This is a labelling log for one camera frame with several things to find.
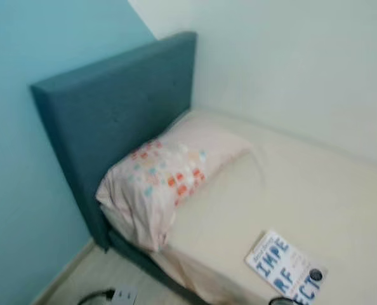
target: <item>baseboard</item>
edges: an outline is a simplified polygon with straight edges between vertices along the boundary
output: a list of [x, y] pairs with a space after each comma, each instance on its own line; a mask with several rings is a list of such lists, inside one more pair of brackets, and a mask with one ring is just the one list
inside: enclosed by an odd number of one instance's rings
[[45, 305], [57, 288], [71, 275], [80, 262], [94, 249], [95, 242], [91, 239], [87, 245], [81, 249], [76, 257], [71, 260], [59, 273], [58, 276], [47, 286], [36, 298], [32, 305]]

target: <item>dark round object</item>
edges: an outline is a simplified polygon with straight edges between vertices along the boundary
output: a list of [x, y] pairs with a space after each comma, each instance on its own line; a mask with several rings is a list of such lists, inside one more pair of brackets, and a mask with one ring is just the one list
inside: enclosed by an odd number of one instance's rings
[[310, 277], [315, 281], [322, 280], [322, 273], [318, 269], [311, 269], [310, 270]]
[[270, 300], [269, 305], [303, 305], [302, 303], [296, 302], [287, 297], [276, 297]]

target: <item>patterned pillowcase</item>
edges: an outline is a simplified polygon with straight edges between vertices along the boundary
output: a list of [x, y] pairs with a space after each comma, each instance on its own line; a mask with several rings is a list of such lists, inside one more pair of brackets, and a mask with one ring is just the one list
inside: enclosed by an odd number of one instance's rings
[[204, 119], [183, 119], [113, 166], [97, 200], [133, 224], [134, 236], [125, 236], [129, 241], [157, 251], [167, 243], [176, 207], [250, 147]]

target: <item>cream bed sheet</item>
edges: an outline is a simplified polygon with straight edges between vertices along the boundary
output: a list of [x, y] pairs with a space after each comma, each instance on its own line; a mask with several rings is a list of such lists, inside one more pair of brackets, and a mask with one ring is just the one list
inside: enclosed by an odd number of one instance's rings
[[170, 277], [211, 304], [267, 304], [278, 293], [244, 258], [274, 229], [328, 267], [315, 305], [377, 304], [376, 166], [235, 119], [188, 116], [248, 139], [256, 159], [238, 159], [181, 205], [168, 246], [149, 254]]

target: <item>single bed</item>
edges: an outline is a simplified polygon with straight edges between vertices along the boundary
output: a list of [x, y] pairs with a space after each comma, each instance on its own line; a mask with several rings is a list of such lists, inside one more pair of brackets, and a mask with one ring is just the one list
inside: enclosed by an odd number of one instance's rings
[[[188, 112], [196, 40], [184, 32], [32, 86], [97, 244], [193, 304], [267, 304], [277, 293], [244, 258], [273, 228], [328, 267], [314, 304], [377, 304], [377, 167], [237, 119]], [[182, 116], [243, 136], [255, 158], [241, 157], [187, 200], [168, 246], [145, 253], [118, 233], [117, 214], [103, 214], [95, 191], [110, 166]]]

